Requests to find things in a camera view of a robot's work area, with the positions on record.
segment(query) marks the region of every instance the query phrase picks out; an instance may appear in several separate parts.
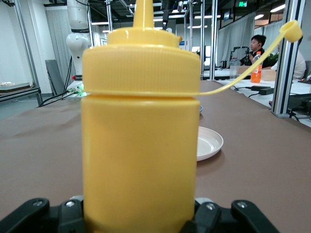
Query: black shirt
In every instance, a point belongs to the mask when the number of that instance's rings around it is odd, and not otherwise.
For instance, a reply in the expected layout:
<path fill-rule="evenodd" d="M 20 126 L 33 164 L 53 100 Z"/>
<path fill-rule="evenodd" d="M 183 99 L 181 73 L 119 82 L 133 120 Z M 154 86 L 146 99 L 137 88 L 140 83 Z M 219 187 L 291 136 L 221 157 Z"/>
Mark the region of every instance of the black shirt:
<path fill-rule="evenodd" d="M 261 55 L 264 53 L 264 49 L 261 48 L 260 50 L 254 52 L 250 52 L 249 54 L 251 54 L 253 57 L 255 57 L 257 55 L 257 52 L 261 52 Z M 241 65 L 245 65 L 245 66 L 251 66 L 252 65 L 252 61 L 249 59 L 249 55 L 246 55 L 245 57 L 243 57 L 241 60 Z M 267 59 L 265 59 L 262 63 L 262 68 L 267 67 Z"/>

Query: white plate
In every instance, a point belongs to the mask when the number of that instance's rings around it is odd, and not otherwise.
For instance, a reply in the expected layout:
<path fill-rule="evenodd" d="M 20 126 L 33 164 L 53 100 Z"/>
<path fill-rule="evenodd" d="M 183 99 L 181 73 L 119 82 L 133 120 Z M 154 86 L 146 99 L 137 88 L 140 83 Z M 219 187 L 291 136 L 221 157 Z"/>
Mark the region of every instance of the white plate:
<path fill-rule="evenodd" d="M 223 144 L 223 137 L 219 133 L 200 126 L 196 161 L 212 157 L 221 149 Z"/>

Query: cardboard box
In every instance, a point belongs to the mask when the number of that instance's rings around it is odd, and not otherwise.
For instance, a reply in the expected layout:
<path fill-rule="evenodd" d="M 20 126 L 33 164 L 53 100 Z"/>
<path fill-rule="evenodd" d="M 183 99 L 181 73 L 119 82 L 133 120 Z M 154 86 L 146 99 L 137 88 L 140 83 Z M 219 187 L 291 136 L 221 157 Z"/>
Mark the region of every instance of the cardboard box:
<path fill-rule="evenodd" d="M 261 80 L 263 80 L 263 81 L 275 81 L 276 80 L 276 70 L 263 69 L 261 71 Z"/>
<path fill-rule="evenodd" d="M 241 75 L 244 71 L 246 71 L 250 66 L 240 66 L 239 67 L 239 75 Z"/>
<path fill-rule="evenodd" d="M 246 71 L 250 66 L 240 66 L 239 75 Z M 263 69 L 261 71 L 261 80 L 263 81 L 275 81 L 276 80 L 276 71 L 272 69 Z"/>

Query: bottle cap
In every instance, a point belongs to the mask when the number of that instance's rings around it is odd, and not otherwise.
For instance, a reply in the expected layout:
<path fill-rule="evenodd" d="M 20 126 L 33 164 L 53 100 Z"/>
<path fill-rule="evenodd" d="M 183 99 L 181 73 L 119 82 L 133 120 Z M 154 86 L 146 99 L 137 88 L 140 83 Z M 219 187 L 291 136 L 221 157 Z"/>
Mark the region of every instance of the bottle cap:
<path fill-rule="evenodd" d="M 153 2 L 137 0 L 134 25 L 108 35 L 106 46 L 83 55 L 85 91 L 128 96 L 194 96 L 200 59 L 179 49 L 181 37 L 155 30 Z"/>

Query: yellow squeeze bottle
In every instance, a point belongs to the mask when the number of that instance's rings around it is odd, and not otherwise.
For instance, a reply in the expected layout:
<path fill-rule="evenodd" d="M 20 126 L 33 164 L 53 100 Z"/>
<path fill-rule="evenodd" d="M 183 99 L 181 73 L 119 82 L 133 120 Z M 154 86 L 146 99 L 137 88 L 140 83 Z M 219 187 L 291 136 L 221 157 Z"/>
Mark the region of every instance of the yellow squeeze bottle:
<path fill-rule="evenodd" d="M 134 26 L 83 56 L 84 216 L 89 232 L 178 233 L 194 214 L 200 59 L 136 3 Z"/>

